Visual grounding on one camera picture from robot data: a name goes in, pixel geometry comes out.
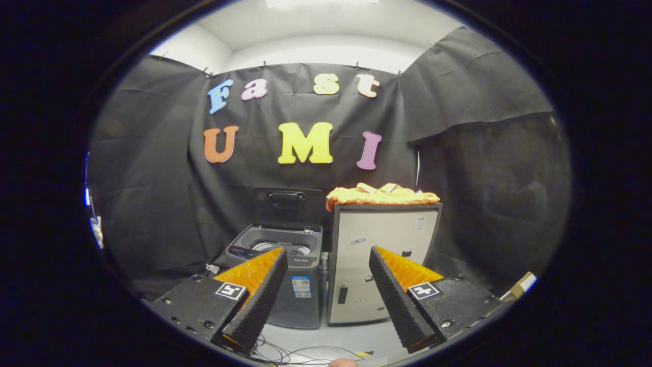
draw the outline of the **ceiling light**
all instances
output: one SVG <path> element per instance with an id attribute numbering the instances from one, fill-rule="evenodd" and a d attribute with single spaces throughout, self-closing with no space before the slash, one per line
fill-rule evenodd
<path id="1" fill-rule="evenodd" d="M 291 8 L 297 5 L 321 4 L 321 3 L 371 3 L 378 4 L 379 0 L 265 0 L 267 7 Z"/>

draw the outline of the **pink letter i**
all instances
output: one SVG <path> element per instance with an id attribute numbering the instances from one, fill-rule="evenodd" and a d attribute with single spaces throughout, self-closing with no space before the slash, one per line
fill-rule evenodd
<path id="1" fill-rule="evenodd" d="M 374 164 L 374 159 L 376 158 L 376 150 L 378 148 L 378 143 L 383 140 L 383 137 L 378 134 L 370 133 L 369 131 L 366 131 L 363 134 L 363 137 L 363 157 L 360 158 L 356 165 L 363 170 L 374 170 L 376 169 L 376 165 Z"/>

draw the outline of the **foam letter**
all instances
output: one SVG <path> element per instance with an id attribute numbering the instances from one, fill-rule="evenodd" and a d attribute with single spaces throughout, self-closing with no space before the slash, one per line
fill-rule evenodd
<path id="1" fill-rule="evenodd" d="M 380 86 L 380 82 L 374 79 L 374 76 L 371 74 L 358 74 L 356 75 L 360 78 L 358 82 L 358 92 L 365 97 L 374 98 L 377 93 L 371 90 L 371 86 Z"/>
<path id="2" fill-rule="evenodd" d="M 335 74 L 319 74 L 315 76 L 315 86 L 312 87 L 317 94 L 335 94 L 340 90 Z"/>
<path id="3" fill-rule="evenodd" d="M 251 98 L 260 98 L 267 94 L 267 81 L 265 79 L 256 79 L 244 86 L 244 92 L 240 96 L 243 101 Z"/>
<path id="4" fill-rule="evenodd" d="M 333 157 L 329 151 L 328 136 L 333 125 L 327 122 L 317 122 L 312 126 L 308 136 L 304 136 L 301 128 L 293 122 L 282 123 L 278 129 L 283 132 L 283 148 L 278 162 L 283 165 L 289 165 L 296 162 L 296 158 L 292 155 L 292 148 L 297 154 L 297 157 L 304 163 L 312 149 L 310 162 L 312 163 L 331 163 Z"/>
<path id="5" fill-rule="evenodd" d="M 363 137 L 363 157 L 360 158 L 358 163 L 355 165 L 363 170 L 374 170 L 376 169 L 376 165 L 374 164 L 374 159 L 376 158 L 376 149 L 378 148 L 378 143 L 383 140 L 383 137 L 378 134 L 370 133 L 369 131 L 365 131 Z"/>
<path id="6" fill-rule="evenodd" d="M 222 153 L 218 153 L 215 146 L 220 129 L 208 129 L 204 131 L 204 157 L 206 157 L 208 162 L 222 163 L 231 158 L 236 131 L 238 131 L 238 126 L 227 126 L 224 128 L 226 142 L 224 143 L 224 151 Z"/>
<path id="7" fill-rule="evenodd" d="M 232 85 L 233 79 L 227 79 L 219 86 L 208 91 L 208 96 L 211 98 L 211 110 L 208 113 L 212 115 L 226 106 L 226 101 L 223 101 L 222 98 L 229 97 L 229 87 Z"/>

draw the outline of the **washing machine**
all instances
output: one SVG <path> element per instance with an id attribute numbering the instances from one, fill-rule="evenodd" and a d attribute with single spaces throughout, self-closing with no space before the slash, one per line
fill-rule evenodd
<path id="1" fill-rule="evenodd" d="M 256 188 L 256 220 L 226 248 L 229 267 L 278 247 L 288 271 L 267 318 L 273 325 L 319 328 L 322 274 L 319 258 L 323 193 L 313 189 Z"/>

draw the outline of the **white ceiling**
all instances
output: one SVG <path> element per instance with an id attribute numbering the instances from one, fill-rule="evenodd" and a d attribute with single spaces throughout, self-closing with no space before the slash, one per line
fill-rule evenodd
<path id="1" fill-rule="evenodd" d="M 319 0 L 269 8 L 265 0 L 236 1 L 198 22 L 231 50 L 310 35 L 357 35 L 421 48 L 461 24 L 414 0 Z"/>

